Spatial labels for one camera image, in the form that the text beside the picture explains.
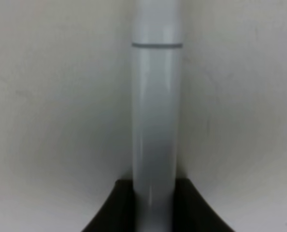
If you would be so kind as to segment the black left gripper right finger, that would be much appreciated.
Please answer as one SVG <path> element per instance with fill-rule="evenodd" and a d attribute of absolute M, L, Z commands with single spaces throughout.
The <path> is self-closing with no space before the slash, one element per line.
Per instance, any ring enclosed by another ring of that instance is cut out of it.
<path fill-rule="evenodd" d="M 187 178 L 178 178 L 173 195 L 174 232 L 233 232 Z"/>

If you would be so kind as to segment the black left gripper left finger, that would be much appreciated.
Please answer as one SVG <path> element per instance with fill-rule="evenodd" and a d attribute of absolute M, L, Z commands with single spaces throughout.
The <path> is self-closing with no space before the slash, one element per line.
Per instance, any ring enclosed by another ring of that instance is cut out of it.
<path fill-rule="evenodd" d="M 119 179 L 109 197 L 83 232 L 134 232 L 135 194 L 133 181 Z"/>

